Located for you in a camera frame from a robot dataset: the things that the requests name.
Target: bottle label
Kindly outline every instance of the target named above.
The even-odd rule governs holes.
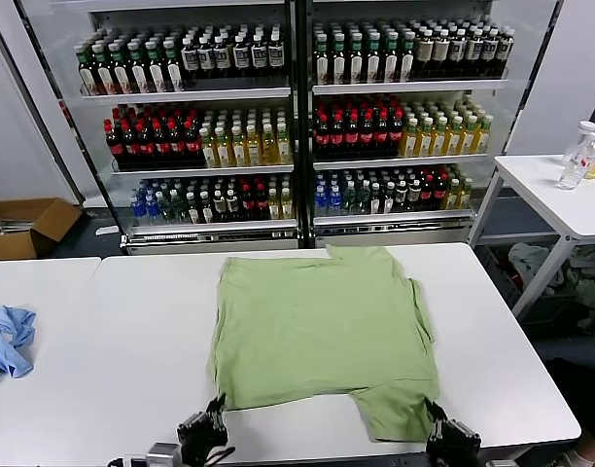
[[[199,50],[198,59],[200,60],[200,68],[203,70],[213,70],[216,67],[209,49]]]
[[[84,86],[86,87],[88,95],[96,95],[96,83],[94,82],[90,70],[82,68],[80,70],[80,76],[82,77],[82,81],[84,81]]]
[[[363,70],[363,58],[361,56],[354,56],[351,63],[352,69],[349,81],[352,85],[355,85],[360,83],[360,73]]]
[[[430,61],[433,50],[434,41],[420,41],[418,43],[418,53],[416,54],[416,59],[419,61]]]
[[[334,83],[343,84],[343,73],[345,73],[345,58],[338,56],[334,59]]]
[[[181,78],[181,70],[179,65],[171,63],[168,65],[168,73],[170,74],[170,80],[172,81],[172,87],[175,92],[183,90],[183,79]]]
[[[384,199],[384,214],[388,214],[393,210],[393,200],[391,198]]]
[[[131,94],[131,84],[129,83],[129,78],[126,76],[126,71],[121,66],[117,66],[114,68],[114,73],[116,74],[116,79],[119,80],[119,84],[121,85],[121,90],[123,94]]]
[[[483,41],[483,49],[481,49],[482,60],[492,60],[496,55],[496,48],[498,47],[498,41]]]
[[[479,154],[485,153],[487,151],[488,140],[490,139],[490,133],[481,133],[479,137],[479,144],[476,146],[476,151]]]
[[[412,70],[412,61],[414,61],[414,55],[404,55],[402,58],[402,73],[400,81],[405,82],[410,79],[410,71]]]
[[[457,153],[458,144],[460,144],[460,135],[452,134],[451,139],[449,139],[449,147],[446,148],[446,155],[455,156],[455,153]]]
[[[198,63],[198,51],[188,51],[183,49],[181,51],[181,57],[183,58],[183,67],[187,71],[196,71],[200,68],[200,64]]]
[[[250,164],[251,165],[261,165],[259,163],[259,146],[256,144],[251,144],[248,146],[248,154],[250,154]]]
[[[246,153],[243,150],[243,146],[235,145],[235,146],[233,146],[233,150],[235,153],[235,158],[237,159],[237,166],[245,167],[246,166]]]
[[[375,83],[377,78],[377,69],[379,68],[379,56],[374,55],[368,58],[367,63],[367,83]]]
[[[471,194],[465,193],[460,197],[460,201],[458,203],[458,209],[468,209],[469,208],[469,201],[471,200]]]
[[[430,144],[432,144],[432,136],[423,136],[418,153],[419,157],[426,158],[430,155]]]
[[[462,142],[462,153],[461,154],[468,154],[471,151],[471,145],[473,144],[473,133],[466,133],[464,135],[464,141]]]
[[[190,219],[192,219],[192,224],[198,224],[198,211],[195,209],[190,209],[188,211],[190,213]]]
[[[116,88],[114,86],[114,81],[112,81],[112,75],[110,74],[110,70],[103,67],[99,68],[99,76],[101,77],[103,86],[105,86],[106,92],[108,94],[116,94]]]
[[[269,46],[267,50],[269,52],[269,65],[272,68],[280,68],[285,66],[284,44],[280,44],[279,46]]]
[[[399,143],[402,140],[402,133],[400,131],[391,131],[388,133],[388,136],[394,143]]]
[[[226,148],[225,146],[219,146],[218,156],[220,157],[220,165],[222,167],[228,167],[228,148]]]
[[[416,136],[408,136],[405,139],[405,148],[403,149],[404,156],[413,156],[414,155],[414,146],[416,145]]]
[[[204,148],[202,150],[202,156],[204,156],[204,161],[207,164],[207,168],[214,168],[216,166],[216,159],[213,155],[213,149]]]
[[[345,133],[345,142],[347,144],[356,144],[358,142],[358,133]]]
[[[391,83],[395,79],[395,68],[397,68],[397,56],[388,55],[384,69],[384,83]]]
[[[222,49],[215,49],[213,56],[216,59],[216,66],[219,70],[226,70],[230,68],[230,58],[228,58],[228,49],[226,47]]]
[[[434,43],[434,52],[432,53],[432,60],[445,61],[447,52],[449,52],[449,42],[436,41]]]
[[[165,82],[163,81],[163,74],[159,65],[151,65],[151,76],[157,92],[165,92]]]
[[[448,58],[451,61],[460,61],[464,56],[464,43],[465,41],[451,41],[449,46]]]
[[[253,46],[252,61],[255,64],[255,68],[265,68],[267,66],[267,48],[265,46]]]
[[[500,61],[507,61],[512,45],[513,43],[510,41],[501,41],[499,43],[498,49],[496,49],[496,59]]]
[[[135,78],[135,82],[138,84],[138,89],[142,93],[147,93],[149,91],[149,85],[146,82],[144,68],[142,68],[141,66],[135,65],[132,69],[133,69],[133,77]]]
[[[379,213],[379,199],[372,199],[371,200],[371,214]]]
[[[250,55],[247,49],[233,49],[235,66],[237,68],[250,68]]]
[[[439,156],[442,153],[442,144],[444,143],[444,136],[439,134],[434,140],[434,150],[432,156]]]
[[[317,84],[325,85],[328,83],[328,61],[323,58],[317,58]]]

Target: yellow juice bottle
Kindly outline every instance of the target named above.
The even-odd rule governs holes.
[[[430,156],[440,156],[444,144],[444,134],[446,133],[446,117],[438,117],[437,124],[432,130],[432,144],[430,146]]]
[[[451,126],[444,133],[444,143],[442,143],[443,156],[455,156],[457,146],[460,143],[460,133],[462,132],[462,117],[456,115],[453,117]]]
[[[200,140],[202,155],[204,156],[207,168],[219,167],[220,158],[218,157],[218,150],[213,139],[211,139],[209,128],[203,127],[200,129]]]
[[[416,145],[416,126],[418,120],[414,117],[408,119],[407,127],[402,135],[399,152],[402,158],[411,158],[414,156],[414,146]]]
[[[460,134],[460,142],[457,145],[456,154],[470,154],[471,145],[474,141],[474,130],[476,129],[476,116],[470,115],[466,127]]]
[[[432,144],[432,124],[434,119],[425,117],[421,129],[417,131],[416,145],[414,146],[414,156],[416,158],[426,158],[430,155],[430,146]]]
[[[262,158],[265,165],[276,165],[280,162],[278,159],[278,145],[271,124],[262,126]]]
[[[488,150],[488,141],[490,139],[490,126],[494,117],[486,115],[480,128],[477,129],[474,141],[471,146],[471,154],[485,154]]]

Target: white table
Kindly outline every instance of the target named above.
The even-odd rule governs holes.
[[[389,247],[419,279],[432,316],[449,416],[485,447],[576,438],[580,429],[542,362],[462,243]],[[206,373],[217,283],[229,256],[327,257],[325,250],[140,256],[103,261],[66,333],[41,359],[0,466],[94,467],[155,442],[214,397]],[[373,443],[356,404],[326,395],[228,413],[229,462],[331,459],[423,450]]]
[[[0,262],[0,305],[36,312],[34,342],[21,350],[35,369],[19,379],[0,377],[0,428],[4,419],[14,421],[15,394],[41,372],[39,352],[53,340],[64,316],[75,314],[72,305],[100,263],[99,258]]]
[[[503,156],[495,158],[496,170],[469,235],[478,243],[494,202],[507,182],[560,235],[542,267],[513,307],[522,319],[543,293],[554,274],[577,245],[595,244],[595,180],[583,180],[574,190],[556,183],[563,172],[562,156]]]

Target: bottle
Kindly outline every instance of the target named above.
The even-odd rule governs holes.
[[[346,60],[345,65],[349,68],[345,73],[349,82],[352,85],[356,85],[361,81],[361,73],[363,71],[363,35],[360,32],[352,32],[352,45],[349,53],[349,58]]]
[[[317,84],[326,85],[328,83],[328,53],[326,52],[328,36],[326,34],[317,34],[317,49],[315,51],[315,63],[317,65]]]
[[[506,27],[505,31],[499,39],[499,47],[496,49],[496,56],[494,57],[494,77],[502,78],[505,73],[505,67],[508,63],[509,54],[511,54],[511,48],[513,47],[513,34],[515,30]]]
[[[416,136],[416,145],[414,146],[414,157],[426,158],[430,155],[430,146],[432,145],[432,124],[434,119],[426,117],[423,120],[421,129]]]
[[[220,167],[220,157],[218,155],[218,150],[211,139],[211,135],[209,134],[209,129],[203,127],[200,129],[200,144],[202,146],[202,156],[204,157],[205,164],[207,168],[215,168]]]
[[[250,165],[252,165],[252,166],[262,165],[261,144],[259,142],[259,137],[257,136],[256,127],[254,125],[247,125],[246,133],[247,133],[248,156],[250,158]]]
[[[455,205],[457,204],[457,198],[460,195],[460,189],[460,181],[457,178],[453,178],[451,180],[451,187],[449,188],[448,193],[444,197],[444,200],[440,205],[440,209],[455,209]]]
[[[405,41],[403,42],[402,66],[400,67],[399,81],[406,82],[410,79],[412,64],[414,61],[414,39],[416,33],[413,31],[405,32]]]
[[[471,146],[474,141],[474,131],[476,129],[476,116],[470,115],[466,127],[460,133],[460,142],[457,145],[457,154],[470,154]]]
[[[437,124],[432,130],[432,144],[430,146],[430,156],[440,156],[442,146],[444,145],[444,135],[446,133],[446,117],[438,117]]]
[[[578,186],[582,177],[595,163],[595,132],[585,136],[580,143],[572,158],[566,164],[566,168],[557,182],[557,187],[562,190],[573,190]]]
[[[368,34],[368,53],[364,64],[365,82],[375,83],[379,70],[379,32],[373,31]]]
[[[116,94],[116,79],[112,75],[112,71],[109,66],[108,58],[105,56],[104,48],[102,44],[94,44],[92,46],[92,53],[94,54],[94,61],[96,62],[96,70],[103,83],[103,89],[107,94]]]
[[[75,55],[79,61],[77,70],[80,74],[80,77],[82,78],[82,81],[84,82],[84,88],[86,89],[87,95],[100,94],[98,84],[101,85],[100,89],[104,90],[101,78],[98,75],[98,71],[92,65],[90,57],[86,53],[86,49],[83,44],[78,44],[75,46]]]
[[[216,62],[213,57],[213,49],[206,36],[198,39],[198,60],[200,61],[201,77],[213,78],[215,76]]]
[[[434,40],[432,39],[432,34],[432,30],[427,29],[421,40],[418,42],[415,73],[412,73],[412,76],[415,78],[424,78],[427,76],[429,62],[432,59],[432,54],[434,52]]]
[[[421,182],[420,180],[414,180],[410,184],[407,190],[407,196],[405,197],[406,211],[416,211],[419,206],[419,198],[421,197]]]
[[[443,156],[455,156],[458,154],[457,147],[460,144],[460,136],[462,134],[462,117],[453,117],[453,125],[445,132],[444,142],[442,143]]]
[[[449,52],[447,55],[447,75],[450,77],[459,77],[462,74],[462,60],[466,52],[466,29],[458,29],[455,37],[451,38]]]
[[[563,154],[561,162],[564,165],[570,161],[573,153],[577,150],[578,145],[582,143],[585,140],[585,137],[592,131],[595,131],[595,124],[593,122],[588,122],[585,120],[578,122],[578,141],[569,146],[566,152]]]
[[[397,41],[399,33],[396,31],[388,32],[388,42],[386,43],[386,52],[384,53],[384,83],[392,83],[397,78]]]
[[[403,132],[402,144],[400,146],[400,154],[402,158],[411,158],[414,156],[414,148],[416,147],[416,126],[418,120],[411,118],[407,121],[407,128]]]
[[[157,207],[161,212],[161,217],[163,217],[163,222],[166,224],[171,224],[174,215],[172,213],[172,207],[170,206],[170,200],[167,199],[162,192],[155,193],[155,198],[157,200]]]
[[[456,209],[469,209],[471,201],[471,188],[473,187],[472,178],[466,178],[464,180],[464,186],[460,190],[457,200],[455,201]]]

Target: refrigerator shelf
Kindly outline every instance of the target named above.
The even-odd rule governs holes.
[[[377,92],[428,92],[434,90],[500,90],[509,80],[407,81],[404,83],[369,83],[358,85],[317,85],[314,95],[371,94]]]
[[[315,170],[340,170],[343,168],[400,167],[406,165],[434,165],[439,163],[463,163],[485,161],[487,154],[468,154],[463,156],[438,156],[431,158],[390,158],[360,161],[314,162]]]
[[[471,219],[473,217],[474,212],[471,209],[451,209],[448,211],[416,211],[392,214],[315,217],[313,219],[313,225],[315,228],[335,228],[369,224],[403,224],[407,222],[459,220]]]

